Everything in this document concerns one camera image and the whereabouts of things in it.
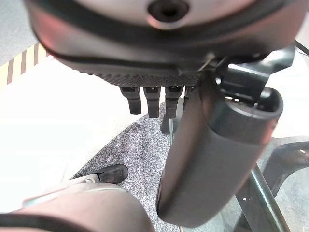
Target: white floor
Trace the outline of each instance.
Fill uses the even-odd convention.
[[[279,90],[285,103],[274,136],[309,135],[309,70],[302,57],[297,54],[293,66],[274,74],[268,86]],[[146,113],[144,97],[142,109]],[[130,115],[118,87],[56,60],[1,89],[0,212],[72,177],[138,118]]]

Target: yellow black striped tape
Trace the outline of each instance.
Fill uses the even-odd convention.
[[[19,78],[23,73],[49,56],[40,43],[36,43],[9,62],[0,66],[0,88]]]

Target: gray carpet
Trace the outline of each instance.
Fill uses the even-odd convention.
[[[0,66],[37,42],[22,0],[0,0]]]
[[[129,168],[129,176],[121,186],[140,200],[157,232],[177,232],[178,227],[160,220],[155,210],[156,191],[170,146],[169,136],[160,132],[164,108],[165,105],[162,104],[158,119],[149,119],[145,115],[131,124],[98,152],[75,177],[90,174],[111,164],[124,163]],[[285,143],[302,141],[309,141],[309,137],[273,139],[265,149],[263,157],[258,161],[260,168],[264,168],[276,147]],[[300,174],[308,177],[309,169],[302,170]],[[309,222],[309,189],[303,188],[305,184],[306,182],[299,178],[297,172],[286,180],[276,198],[291,231],[302,231],[303,226]],[[294,207],[297,200],[304,202],[305,199],[307,199],[307,204],[302,206],[302,203],[297,203],[297,207]],[[212,220],[198,228],[184,228],[184,231],[232,232],[240,214],[241,208],[236,198],[233,197]]]
[[[127,179],[121,185],[129,190],[145,207],[157,232],[177,232],[178,227],[160,220],[155,211],[156,191],[169,150],[169,136],[160,132],[160,118],[144,116],[131,124],[121,134],[96,154],[75,177],[89,174],[99,168],[124,163],[129,169]]]

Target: black shoe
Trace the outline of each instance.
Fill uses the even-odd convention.
[[[118,184],[127,178],[129,170],[124,164],[115,164],[104,167],[96,171],[95,174],[98,175],[102,183]]]

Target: black lever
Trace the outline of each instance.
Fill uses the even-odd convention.
[[[130,113],[139,115],[141,113],[140,87],[120,87],[120,90],[129,102]]]
[[[160,86],[144,87],[144,94],[147,99],[149,118],[159,117],[160,92]]]
[[[194,90],[194,86],[186,86],[185,87],[185,90],[184,90],[184,101],[183,101],[183,110],[185,108],[185,105],[187,104],[191,94],[192,94],[192,91]]]
[[[183,86],[165,87],[165,113],[168,118],[176,117],[178,98],[183,92]]]

